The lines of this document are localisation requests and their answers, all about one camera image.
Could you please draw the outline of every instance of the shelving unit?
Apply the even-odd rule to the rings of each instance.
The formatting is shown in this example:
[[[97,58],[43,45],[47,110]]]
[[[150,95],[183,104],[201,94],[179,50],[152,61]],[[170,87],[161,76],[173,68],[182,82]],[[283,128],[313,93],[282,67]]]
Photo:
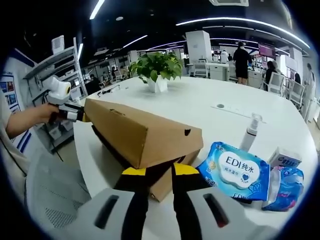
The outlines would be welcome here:
[[[72,69],[73,72],[66,74],[67,71],[69,72],[69,70]],[[83,99],[88,95],[78,61],[78,48],[75,37],[73,38],[73,46],[43,60],[23,77],[23,79],[28,83],[29,93],[32,96],[31,101],[26,103],[27,106],[36,106],[42,103],[41,99],[48,92],[44,87],[43,81],[53,75],[61,76],[59,77],[59,81],[70,82],[72,90],[81,88],[80,92],[82,95],[80,99]],[[35,83],[35,87],[32,89],[33,94],[30,90],[30,83]],[[55,151],[59,145],[63,144],[63,142],[74,135],[73,129],[69,131],[62,130],[61,137],[54,140],[52,144],[52,138],[46,133],[44,124],[38,124],[34,126],[33,129],[48,151]]]

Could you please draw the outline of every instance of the ceiling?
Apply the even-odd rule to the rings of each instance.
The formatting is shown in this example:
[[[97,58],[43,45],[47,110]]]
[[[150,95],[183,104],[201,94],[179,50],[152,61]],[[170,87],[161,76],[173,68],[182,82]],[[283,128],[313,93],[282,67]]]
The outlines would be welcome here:
[[[76,37],[78,43],[84,44],[80,64],[85,67],[89,61],[105,59],[111,53],[114,53],[112,57],[117,57],[126,55],[130,50],[144,50],[183,41],[185,32],[195,30],[204,30],[211,38],[251,40],[278,48],[291,45],[283,39],[256,31],[258,29],[285,38],[307,50],[291,36],[256,23],[219,20],[176,26],[177,23],[202,18],[237,17],[266,22],[306,40],[280,0],[249,0],[249,7],[214,6],[209,0],[196,0],[193,3],[188,0],[105,0],[95,19],[89,20],[97,2],[98,0],[55,0],[51,4],[47,1],[28,4],[30,11],[19,26],[17,48],[34,61],[40,62],[52,54],[51,39],[64,35],[65,46],[69,47],[73,44],[73,37]],[[123,20],[116,21],[117,17],[123,17]],[[123,48],[144,35],[147,37]],[[232,42],[211,42],[212,45],[219,43]],[[108,49],[106,54],[94,56],[97,49],[104,47]]]

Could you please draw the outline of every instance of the cardboard box flap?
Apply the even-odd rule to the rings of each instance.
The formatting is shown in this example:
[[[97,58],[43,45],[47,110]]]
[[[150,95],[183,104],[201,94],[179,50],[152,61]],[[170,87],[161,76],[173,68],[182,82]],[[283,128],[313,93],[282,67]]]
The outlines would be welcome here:
[[[202,130],[123,104],[87,99],[97,130],[135,168],[147,168],[203,147]]]

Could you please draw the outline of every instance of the white pot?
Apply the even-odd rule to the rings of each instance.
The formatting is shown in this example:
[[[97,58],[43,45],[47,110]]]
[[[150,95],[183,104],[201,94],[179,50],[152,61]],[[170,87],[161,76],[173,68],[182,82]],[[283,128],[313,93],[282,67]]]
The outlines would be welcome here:
[[[168,80],[163,79],[161,75],[158,75],[156,82],[151,78],[148,78],[149,89],[153,93],[162,93],[168,91]]]

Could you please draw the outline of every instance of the man in black shirt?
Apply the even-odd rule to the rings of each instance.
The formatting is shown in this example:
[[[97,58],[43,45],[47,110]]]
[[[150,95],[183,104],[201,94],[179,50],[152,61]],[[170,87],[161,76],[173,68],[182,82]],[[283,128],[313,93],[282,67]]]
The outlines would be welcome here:
[[[233,54],[235,61],[235,75],[238,78],[238,84],[247,85],[248,80],[248,62],[251,64],[252,59],[244,48],[242,41],[238,42],[238,49]]]

